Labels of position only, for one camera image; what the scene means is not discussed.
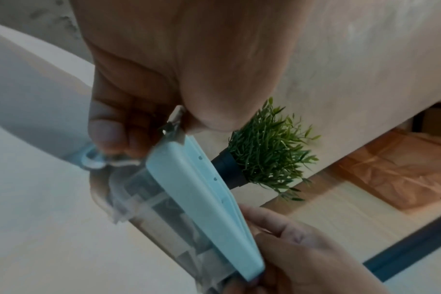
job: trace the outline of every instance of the light blue cover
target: light blue cover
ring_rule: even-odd
[[[264,271],[234,196],[193,137],[179,128],[165,135],[146,167],[245,280]]]

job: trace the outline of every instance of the transparent plastic container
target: transparent plastic container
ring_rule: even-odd
[[[219,293],[233,275],[250,281],[264,271],[232,193],[178,126],[141,164],[112,168],[109,190],[96,202],[112,221],[130,221],[195,278],[200,292]]]

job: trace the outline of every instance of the black plastic pot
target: black plastic pot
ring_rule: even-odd
[[[229,189],[232,190],[233,188],[241,187],[248,183],[240,166],[238,166],[227,148],[214,158],[211,163],[214,165]]]

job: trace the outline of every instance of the artificial plant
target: artificial plant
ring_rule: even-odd
[[[232,133],[224,153],[231,154],[246,182],[267,186],[286,199],[300,201],[299,190],[288,185],[296,179],[309,182],[303,178],[301,168],[318,159],[304,147],[320,136],[310,136],[311,126],[303,128],[301,119],[294,122],[294,114],[283,116],[285,107],[274,107],[272,103],[271,97],[243,128]]]

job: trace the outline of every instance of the light blue plastic device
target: light blue plastic device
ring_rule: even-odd
[[[198,282],[221,291],[240,274],[246,281],[264,262],[240,209],[196,140],[176,126],[139,166],[110,176],[113,220],[130,220]]]

